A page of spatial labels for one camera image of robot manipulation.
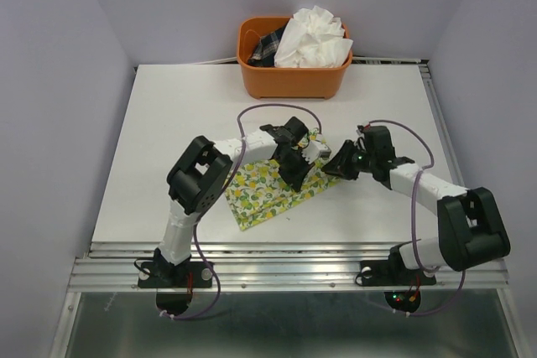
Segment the lemon print skirt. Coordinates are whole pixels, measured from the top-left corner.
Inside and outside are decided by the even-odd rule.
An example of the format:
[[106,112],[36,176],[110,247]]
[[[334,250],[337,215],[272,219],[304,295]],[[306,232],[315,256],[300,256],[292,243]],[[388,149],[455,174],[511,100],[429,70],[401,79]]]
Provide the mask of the lemon print skirt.
[[241,139],[216,142],[216,149],[232,160],[224,194],[241,230],[298,205],[336,182],[321,171],[328,158],[313,163],[300,192],[293,191],[279,176],[279,165],[274,160],[277,147],[302,150],[310,140],[326,143],[318,128],[309,130],[300,124],[293,129],[286,123],[264,125]]

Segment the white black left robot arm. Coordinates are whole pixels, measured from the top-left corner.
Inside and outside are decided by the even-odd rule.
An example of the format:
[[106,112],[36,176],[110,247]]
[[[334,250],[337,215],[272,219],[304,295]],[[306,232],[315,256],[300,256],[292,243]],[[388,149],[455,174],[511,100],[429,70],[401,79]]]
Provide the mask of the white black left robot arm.
[[291,117],[282,126],[263,125],[233,139],[194,138],[167,175],[169,218],[148,275],[171,287],[187,279],[194,229],[243,165],[273,160],[279,166],[279,177],[292,190],[300,191],[318,159],[300,146],[307,135],[307,126]]

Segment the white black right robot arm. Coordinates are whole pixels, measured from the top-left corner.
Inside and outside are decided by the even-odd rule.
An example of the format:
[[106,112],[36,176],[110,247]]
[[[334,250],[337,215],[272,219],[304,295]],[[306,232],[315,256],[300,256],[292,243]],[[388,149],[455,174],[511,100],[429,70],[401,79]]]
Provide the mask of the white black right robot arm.
[[357,129],[355,141],[346,140],[323,167],[327,175],[356,180],[370,174],[385,188],[411,199],[410,214],[421,205],[435,215],[437,235],[393,246],[383,260],[365,260],[355,282],[363,287],[435,284],[435,272],[455,272],[506,257],[511,243],[493,193],[483,187],[468,189],[429,174],[413,159],[399,157],[385,126]]

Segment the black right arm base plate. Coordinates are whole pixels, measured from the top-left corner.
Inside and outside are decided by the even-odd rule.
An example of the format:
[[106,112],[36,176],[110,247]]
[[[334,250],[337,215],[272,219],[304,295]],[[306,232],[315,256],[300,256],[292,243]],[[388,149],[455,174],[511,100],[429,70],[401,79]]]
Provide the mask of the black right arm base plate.
[[362,260],[355,284],[361,287],[433,286],[436,278],[427,277],[420,270],[408,269],[400,262]]

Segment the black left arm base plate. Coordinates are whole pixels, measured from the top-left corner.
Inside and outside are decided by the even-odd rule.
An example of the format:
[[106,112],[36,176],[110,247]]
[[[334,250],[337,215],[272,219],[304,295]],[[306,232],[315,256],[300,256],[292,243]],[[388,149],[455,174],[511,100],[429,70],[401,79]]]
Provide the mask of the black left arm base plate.
[[138,287],[141,289],[212,287],[213,275],[204,262],[181,263],[170,272],[157,268],[150,260],[136,260],[133,265],[138,270]]

